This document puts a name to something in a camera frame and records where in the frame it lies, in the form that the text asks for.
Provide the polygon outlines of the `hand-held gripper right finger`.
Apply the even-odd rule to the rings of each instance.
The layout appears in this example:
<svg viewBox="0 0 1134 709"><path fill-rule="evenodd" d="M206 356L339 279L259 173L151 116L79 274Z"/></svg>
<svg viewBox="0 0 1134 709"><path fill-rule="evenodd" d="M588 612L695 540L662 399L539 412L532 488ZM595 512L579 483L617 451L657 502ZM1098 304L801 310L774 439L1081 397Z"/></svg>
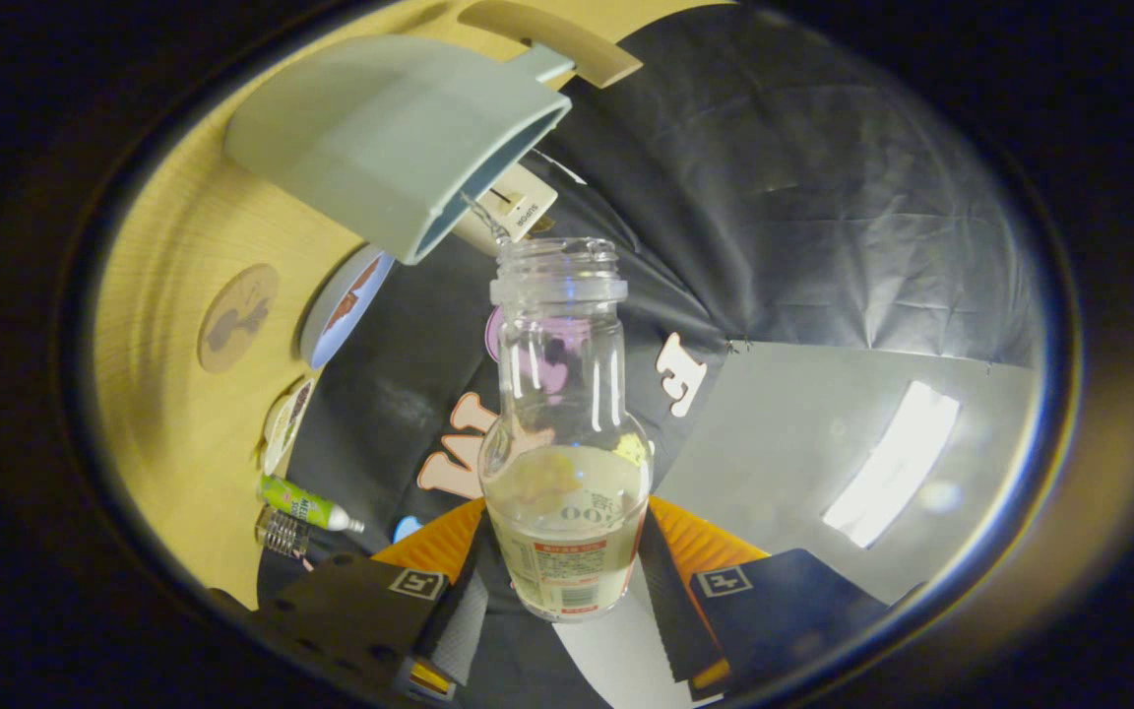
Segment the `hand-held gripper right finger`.
<svg viewBox="0 0 1134 709"><path fill-rule="evenodd" d="M672 678L694 700L801 672L891 609L814 552L765 552L655 495L638 559Z"/></svg>

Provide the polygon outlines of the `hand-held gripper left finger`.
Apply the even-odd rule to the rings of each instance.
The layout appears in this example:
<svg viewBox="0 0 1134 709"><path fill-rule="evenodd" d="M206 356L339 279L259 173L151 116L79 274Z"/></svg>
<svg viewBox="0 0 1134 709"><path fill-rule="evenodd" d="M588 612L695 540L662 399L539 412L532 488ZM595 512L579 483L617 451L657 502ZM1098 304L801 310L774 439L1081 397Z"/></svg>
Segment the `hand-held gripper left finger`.
<svg viewBox="0 0 1134 709"><path fill-rule="evenodd" d="M473 499L372 556L333 552L251 611L293 655L395 704L450 704L469 682L489 593Z"/></svg>

